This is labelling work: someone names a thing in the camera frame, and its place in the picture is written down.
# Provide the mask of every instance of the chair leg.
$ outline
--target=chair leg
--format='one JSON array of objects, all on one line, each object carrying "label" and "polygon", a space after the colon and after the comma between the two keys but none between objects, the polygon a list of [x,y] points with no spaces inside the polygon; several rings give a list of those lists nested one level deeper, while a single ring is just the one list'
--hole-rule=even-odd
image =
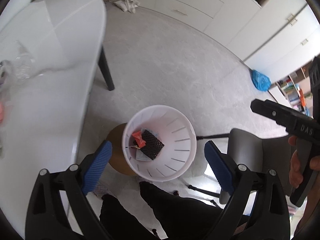
[{"label": "chair leg", "polygon": [[214,134],[209,136],[196,136],[196,139],[202,140],[202,139],[228,138],[229,135],[230,133]]},{"label": "chair leg", "polygon": [[100,68],[101,73],[103,75],[103,78],[108,86],[108,90],[112,91],[113,89],[115,89],[115,85],[113,84],[113,80],[111,77],[111,73],[110,73],[110,70],[108,67],[108,63],[107,63],[107,59],[106,59],[106,55],[104,53],[103,47],[101,48],[101,53],[100,53],[98,65],[99,65],[99,68]]},{"label": "chair leg", "polygon": [[218,207],[218,208],[221,208],[221,207],[219,207],[219,205],[212,199],[212,200],[210,200],[210,202],[213,204],[213,205],[215,205],[216,207]]},{"label": "chair leg", "polygon": [[204,194],[207,194],[207,195],[209,195],[209,196],[213,196],[213,197],[217,197],[217,198],[220,197],[220,194],[219,194],[219,193],[214,193],[214,192],[211,192],[211,191],[207,191],[207,190],[204,190],[204,189],[200,189],[200,188],[194,187],[194,186],[192,186],[192,185],[189,185],[188,188],[193,189],[193,190],[195,190],[195,191],[199,191],[199,192],[204,193]]}]

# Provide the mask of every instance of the round wooden stool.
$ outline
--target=round wooden stool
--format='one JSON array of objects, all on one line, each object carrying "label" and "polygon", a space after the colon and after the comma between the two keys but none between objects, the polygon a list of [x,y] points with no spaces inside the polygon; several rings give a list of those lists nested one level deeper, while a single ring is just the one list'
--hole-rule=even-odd
[{"label": "round wooden stool", "polygon": [[113,128],[107,136],[107,141],[112,143],[112,156],[109,163],[116,171],[124,175],[137,176],[125,160],[122,151],[121,140],[126,124],[127,123],[123,123]]}]

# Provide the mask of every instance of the leg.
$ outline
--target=leg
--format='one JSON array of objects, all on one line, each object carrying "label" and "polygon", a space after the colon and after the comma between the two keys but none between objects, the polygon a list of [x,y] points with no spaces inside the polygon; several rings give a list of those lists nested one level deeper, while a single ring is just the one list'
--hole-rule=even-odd
[{"label": "leg", "polygon": [[158,240],[133,215],[125,210],[115,197],[104,195],[102,199],[100,222],[114,240]]},{"label": "leg", "polygon": [[[140,194],[169,238],[197,235],[201,239],[222,211],[197,199],[171,195],[148,182],[140,183]],[[243,216],[241,223],[248,218]]]},{"label": "leg", "polygon": [[112,80],[111,73],[110,73],[110,70],[108,67],[106,55],[104,54],[103,46],[101,47],[101,53],[100,53],[98,65],[99,65],[99,68],[100,68],[101,73],[103,75],[103,78],[107,83],[108,90],[112,91],[113,89],[115,89],[115,85],[113,84],[113,80]]}]

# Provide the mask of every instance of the blue plastic bag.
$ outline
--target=blue plastic bag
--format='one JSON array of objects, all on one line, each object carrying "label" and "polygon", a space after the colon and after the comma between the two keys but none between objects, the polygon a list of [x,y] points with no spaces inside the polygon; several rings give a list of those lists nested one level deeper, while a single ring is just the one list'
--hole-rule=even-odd
[{"label": "blue plastic bag", "polygon": [[270,78],[256,70],[252,71],[252,82],[260,91],[268,91],[271,86]]}]

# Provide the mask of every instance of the white wall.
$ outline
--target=white wall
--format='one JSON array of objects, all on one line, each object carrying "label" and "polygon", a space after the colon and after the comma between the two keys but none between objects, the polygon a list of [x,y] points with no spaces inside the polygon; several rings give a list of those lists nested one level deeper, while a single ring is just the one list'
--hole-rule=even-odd
[{"label": "white wall", "polygon": [[291,13],[297,14],[306,3],[305,0],[269,0],[226,47],[245,60],[288,23]]},{"label": "white wall", "polygon": [[0,31],[7,25],[8,22],[25,6],[27,6],[31,0],[10,0],[4,11],[0,15]]}]

